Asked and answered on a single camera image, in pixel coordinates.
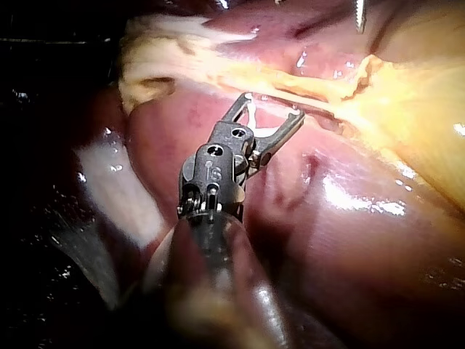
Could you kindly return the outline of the left arm instrument jaw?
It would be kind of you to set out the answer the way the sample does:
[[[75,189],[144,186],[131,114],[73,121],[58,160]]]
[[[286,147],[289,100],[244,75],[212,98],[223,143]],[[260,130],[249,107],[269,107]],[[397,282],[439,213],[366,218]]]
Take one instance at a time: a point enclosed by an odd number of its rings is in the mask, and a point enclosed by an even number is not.
[[[358,34],[365,31],[366,0],[355,0],[355,26]]]

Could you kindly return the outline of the right arm instrument jaw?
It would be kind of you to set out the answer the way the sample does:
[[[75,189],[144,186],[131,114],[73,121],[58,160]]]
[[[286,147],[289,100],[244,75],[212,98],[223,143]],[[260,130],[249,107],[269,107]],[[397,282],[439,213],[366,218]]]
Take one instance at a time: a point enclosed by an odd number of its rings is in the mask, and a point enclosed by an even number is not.
[[[221,118],[221,121],[238,124],[247,106],[252,102],[250,92],[242,93]]]
[[[272,128],[255,128],[255,146],[250,157],[251,164],[268,164],[270,159],[287,143],[304,123],[304,112],[291,111],[287,119]]]

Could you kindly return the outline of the right arm instrument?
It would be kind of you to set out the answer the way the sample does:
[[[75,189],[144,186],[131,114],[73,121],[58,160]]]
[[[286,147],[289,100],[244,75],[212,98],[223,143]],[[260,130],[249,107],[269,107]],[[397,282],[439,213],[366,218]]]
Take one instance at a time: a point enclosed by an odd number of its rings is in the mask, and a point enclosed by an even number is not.
[[[255,171],[255,147],[250,128],[218,121],[208,141],[180,169],[178,217],[225,212],[242,221],[246,181]]]

